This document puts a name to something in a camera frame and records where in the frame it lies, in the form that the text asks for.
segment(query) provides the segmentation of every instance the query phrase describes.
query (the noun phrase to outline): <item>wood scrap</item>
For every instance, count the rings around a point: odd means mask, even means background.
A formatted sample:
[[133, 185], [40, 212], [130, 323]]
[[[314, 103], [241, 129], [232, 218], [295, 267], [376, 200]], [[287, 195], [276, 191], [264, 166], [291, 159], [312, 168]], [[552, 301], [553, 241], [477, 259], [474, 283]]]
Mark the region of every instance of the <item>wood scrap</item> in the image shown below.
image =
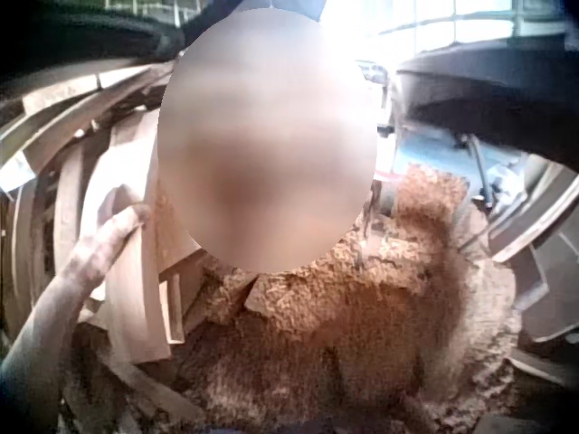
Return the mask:
[[110, 131], [100, 130], [75, 144], [62, 165], [54, 204], [54, 269], [71, 255], [81, 231], [82, 202], [92, 169], [109, 146]]
[[169, 202], [160, 181], [157, 187], [155, 219], [159, 273], [201, 249], [201, 246], [191, 238], [187, 229], [177, 219], [175, 209]]
[[146, 396], [159, 409], [185, 422], [199, 424], [204, 421], [204, 411], [201, 408], [179, 393], [156, 382], [133, 364], [120, 361], [112, 353], [111, 348], [100, 348], [97, 355], [122, 382], [135, 392]]
[[166, 341], [170, 344], [182, 344], [185, 341], [183, 332], [183, 313], [181, 310], [181, 286], [179, 275], [175, 274], [159, 285], [161, 307], [165, 322]]

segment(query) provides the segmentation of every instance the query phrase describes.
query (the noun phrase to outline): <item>metal rod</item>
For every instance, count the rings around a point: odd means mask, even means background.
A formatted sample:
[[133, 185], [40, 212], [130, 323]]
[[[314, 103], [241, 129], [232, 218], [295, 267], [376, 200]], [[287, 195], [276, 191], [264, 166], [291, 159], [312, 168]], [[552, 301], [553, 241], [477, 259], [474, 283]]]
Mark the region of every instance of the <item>metal rod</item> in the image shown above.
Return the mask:
[[485, 204], [487, 208], [492, 208], [493, 198], [492, 190], [490, 189], [489, 179], [487, 178], [487, 171], [485, 169], [485, 160], [480, 152], [480, 142], [479, 139], [473, 134], [467, 136], [467, 143], [469, 148], [474, 154], [475, 160], [477, 161], [477, 167], [479, 168], [480, 180], [482, 181], [482, 192], [485, 197]]

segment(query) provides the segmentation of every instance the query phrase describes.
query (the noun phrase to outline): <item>plywood piece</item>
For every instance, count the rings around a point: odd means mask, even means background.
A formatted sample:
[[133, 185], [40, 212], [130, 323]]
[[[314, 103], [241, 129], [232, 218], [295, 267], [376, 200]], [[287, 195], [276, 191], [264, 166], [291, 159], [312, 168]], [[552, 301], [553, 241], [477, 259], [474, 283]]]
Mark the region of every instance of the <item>plywood piece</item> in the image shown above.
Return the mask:
[[159, 285], [163, 320], [165, 322], [166, 341], [170, 344], [182, 344], [185, 341], [183, 332], [183, 312], [181, 309], [181, 288], [179, 275], [174, 274]]
[[109, 146], [110, 131], [101, 130], [82, 139], [62, 165], [54, 204], [54, 269], [58, 272], [71, 255], [81, 231], [84, 193], [97, 158]]
[[177, 219], [175, 209], [159, 181], [157, 187], [157, 202], [155, 205], [156, 235], [157, 235], [157, 268], [159, 272], [174, 266], [201, 249], [187, 229]]
[[141, 393], [159, 409], [192, 424], [204, 421], [204, 411], [187, 398], [156, 382], [131, 363], [122, 362], [110, 348], [99, 349], [99, 360], [135, 392]]
[[[158, 110], [139, 112], [117, 124], [109, 150], [97, 163], [85, 195], [81, 236], [99, 226], [100, 207], [111, 189], [124, 184], [134, 195], [116, 203], [155, 204], [157, 193]], [[159, 294], [155, 214], [127, 240], [103, 286], [91, 295], [104, 299], [109, 339], [123, 361], [143, 363], [170, 356]]]

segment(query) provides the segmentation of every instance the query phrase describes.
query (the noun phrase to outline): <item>wooden slat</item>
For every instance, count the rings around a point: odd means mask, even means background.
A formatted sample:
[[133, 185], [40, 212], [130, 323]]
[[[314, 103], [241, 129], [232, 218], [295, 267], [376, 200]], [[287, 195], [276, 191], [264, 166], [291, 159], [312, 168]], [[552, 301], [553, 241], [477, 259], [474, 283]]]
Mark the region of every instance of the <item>wooden slat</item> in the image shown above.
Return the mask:
[[18, 151], [24, 149], [29, 140], [46, 124], [82, 98], [86, 98], [86, 95], [66, 99], [31, 116], [21, 116], [10, 127], [2, 131], [0, 133], [0, 142], [2, 143], [0, 147], [0, 167]]
[[173, 63], [155, 65], [146, 71], [80, 100], [42, 127], [23, 146], [24, 155], [32, 170], [39, 174], [79, 129], [136, 90], [167, 75]]
[[84, 138], [66, 156], [54, 205], [54, 269], [58, 272], [71, 255], [81, 230], [82, 201], [97, 158], [109, 145], [110, 131]]
[[[124, 184], [134, 194], [126, 203], [116, 203], [119, 208], [135, 201], [154, 205], [157, 118], [158, 110], [139, 112], [113, 128], [109, 150], [100, 157], [87, 188], [81, 236], [96, 231], [100, 207], [114, 187]], [[170, 356], [159, 295], [154, 213], [128, 238], [104, 286], [92, 297], [104, 299], [105, 294], [109, 339], [119, 357], [143, 363]]]
[[122, 362], [110, 348], [99, 349], [99, 360], [129, 388], [145, 395], [159, 409], [189, 423], [204, 421], [204, 411], [177, 392], [156, 382], [136, 366]]
[[14, 295], [18, 302], [20, 314], [28, 317], [33, 307], [31, 289], [34, 276], [31, 268], [33, 240], [31, 228], [33, 222], [33, 205], [38, 180], [33, 179], [18, 189], [14, 225], [12, 229], [12, 279]]
[[26, 321], [26, 316], [20, 314], [20, 307], [14, 295], [12, 278], [12, 226], [16, 204], [9, 203], [3, 227], [6, 227], [6, 236], [2, 240], [2, 309], [3, 323], [8, 339], [13, 342]]
[[159, 285], [163, 320], [165, 322], [166, 341], [170, 344], [182, 344], [185, 341], [183, 332], [183, 312], [181, 309], [181, 288], [179, 275], [174, 274]]

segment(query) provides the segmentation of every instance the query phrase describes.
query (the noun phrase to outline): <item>person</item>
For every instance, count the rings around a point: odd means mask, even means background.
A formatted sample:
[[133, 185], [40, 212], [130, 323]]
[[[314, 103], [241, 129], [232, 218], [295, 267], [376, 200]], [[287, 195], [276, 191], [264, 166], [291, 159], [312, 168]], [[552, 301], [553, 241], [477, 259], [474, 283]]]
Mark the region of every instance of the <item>person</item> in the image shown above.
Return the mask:
[[149, 208], [130, 203], [126, 187], [111, 191], [99, 209], [99, 228], [81, 238], [16, 337], [0, 367], [0, 414], [24, 432], [55, 431], [62, 367], [84, 300], [122, 252], [127, 237], [147, 223]]

